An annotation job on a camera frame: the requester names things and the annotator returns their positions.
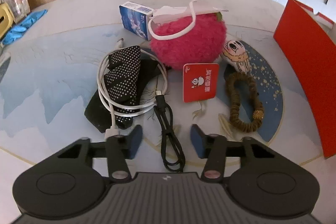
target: green leaf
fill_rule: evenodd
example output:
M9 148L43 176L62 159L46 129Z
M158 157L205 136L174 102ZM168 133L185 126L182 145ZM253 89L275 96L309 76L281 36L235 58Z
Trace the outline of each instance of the green leaf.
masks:
M217 16L217 20L218 20L218 21L222 21L222 20L223 20L223 16L222 16L222 13L221 13L221 12L217 12L217 13L216 13L216 16Z

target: yellow stool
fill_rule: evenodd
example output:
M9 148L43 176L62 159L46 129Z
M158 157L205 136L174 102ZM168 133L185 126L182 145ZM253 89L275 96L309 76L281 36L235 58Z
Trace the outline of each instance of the yellow stool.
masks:
M0 39L14 22L14 15L7 3L0 4Z

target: cartoon logo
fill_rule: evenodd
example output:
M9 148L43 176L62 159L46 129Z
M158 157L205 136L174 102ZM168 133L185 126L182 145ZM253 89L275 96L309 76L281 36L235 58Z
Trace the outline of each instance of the cartoon logo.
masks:
M191 81L191 83L193 84L192 86L192 89L197 87L197 86L200 86L200 85L203 85L204 84L204 78L202 76L195 78L194 80Z

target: brown hair tie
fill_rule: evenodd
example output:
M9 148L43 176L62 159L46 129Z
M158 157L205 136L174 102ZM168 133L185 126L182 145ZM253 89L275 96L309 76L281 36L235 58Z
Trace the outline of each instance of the brown hair tie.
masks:
M236 81L244 81L249 86L250 99L252 100L254 111L253 111L253 121L250 123L245 123L239 119L239 107L240 107L240 96L239 91L235 89ZM262 102L259 101L257 85L252 76L246 75L242 72L234 72L229 75L226 80L226 93L231 100L230 108L230 122L235 127L243 132L254 132L263 123L264 118L264 107Z

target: pink plush toy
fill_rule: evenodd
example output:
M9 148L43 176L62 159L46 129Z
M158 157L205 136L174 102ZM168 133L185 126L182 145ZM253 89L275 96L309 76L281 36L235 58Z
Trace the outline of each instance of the pink plush toy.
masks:
M188 63L212 63L222 52L226 40L226 26L216 13L197 15L196 23L185 35L170 40L152 38L151 48L167 66L182 70ZM185 29L192 17L160 25L154 30L159 36L171 35Z

